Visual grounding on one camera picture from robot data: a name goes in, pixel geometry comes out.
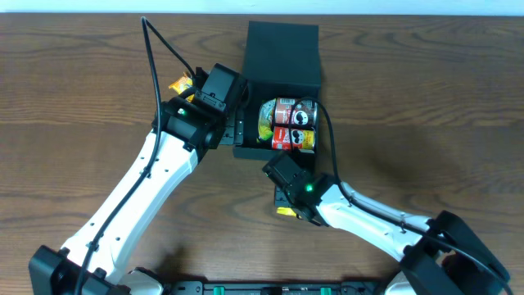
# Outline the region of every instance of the yellow object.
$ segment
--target yellow object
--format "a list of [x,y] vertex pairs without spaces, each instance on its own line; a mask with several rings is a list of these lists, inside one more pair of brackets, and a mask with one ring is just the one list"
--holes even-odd
[[265,102],[260,107],[259,112],[259,137],[256,139],[257,143],[265,142],[271,139],[273,131],[271,124],[273,122],[273,113],[275,111],[275,102],[277,99],[272,99]]
[[[191,86],[193,86],[193,81],[184,73],[183,77],[180,77],[180,79],[178,79],[176,82],[169,86],[169,89],[173,89],[178,94],[180,94],[184,90],[190,88]],[[188,98],[186,98],[186,100],[188,102],[191,102],[193,100],[193,97],[194,95],[190,95]]]
[[291,208],[279,207],[279,208],[277,208],[277,213],[278,213],[278,214],[285,215],[285,216],[293,216],[293,217],[296,217],[296,213],[295,213],[295,212],[293,211],[293,209],[291,209]]

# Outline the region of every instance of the red can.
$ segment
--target red can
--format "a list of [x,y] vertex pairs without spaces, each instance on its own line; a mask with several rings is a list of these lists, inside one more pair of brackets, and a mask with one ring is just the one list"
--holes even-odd
[[[275,106],[275,123],[288,124],[291,116],[291,107],[295,104],[295,98],[277,98]],[[298,103],[293,110],[291,123],[304,127],[313,127],[317,122],[317,104],[304,100]]]
[[[288,131],[289,129],[286,127],[275,127],[272,140],[273,149],[291,150]],[[314,131],[292,129],[291,139],[293,140],[293,148],[314,149]]]

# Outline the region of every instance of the wood grain surface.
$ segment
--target wood grain surface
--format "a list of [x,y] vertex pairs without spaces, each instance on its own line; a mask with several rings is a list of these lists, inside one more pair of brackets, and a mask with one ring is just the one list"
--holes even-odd
[[[74,234],[143,145],[155,99],[139,17],[0,15],[1,294],[31,293],[36,249]],[[320,25],[322,99],[343,179],[402,210],[463,217],[524,293],[524,19],[148,18],[208,69],[242,68],[249,20]],[[153,49],[166,99],[183,67],[159,41]],[[327,136],[319,148],[330,171]],[[230,147],[208,152],[129,268],[209,280],[394,274],[397,263],[364,240],[277,215],[263,164],[234,159]]]

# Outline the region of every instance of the white wall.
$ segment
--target white wall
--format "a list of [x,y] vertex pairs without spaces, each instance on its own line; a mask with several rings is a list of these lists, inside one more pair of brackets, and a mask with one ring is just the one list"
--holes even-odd
[[524,0],[0,0],[0,11],[524,16]]

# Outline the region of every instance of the black base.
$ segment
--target black base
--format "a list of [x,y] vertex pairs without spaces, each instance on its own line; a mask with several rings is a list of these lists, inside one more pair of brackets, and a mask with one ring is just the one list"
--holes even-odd
[[178,282],[171,295],[372,295],[378,291],[375,281],[350,281],[341,284],[309,283],[208,283]]

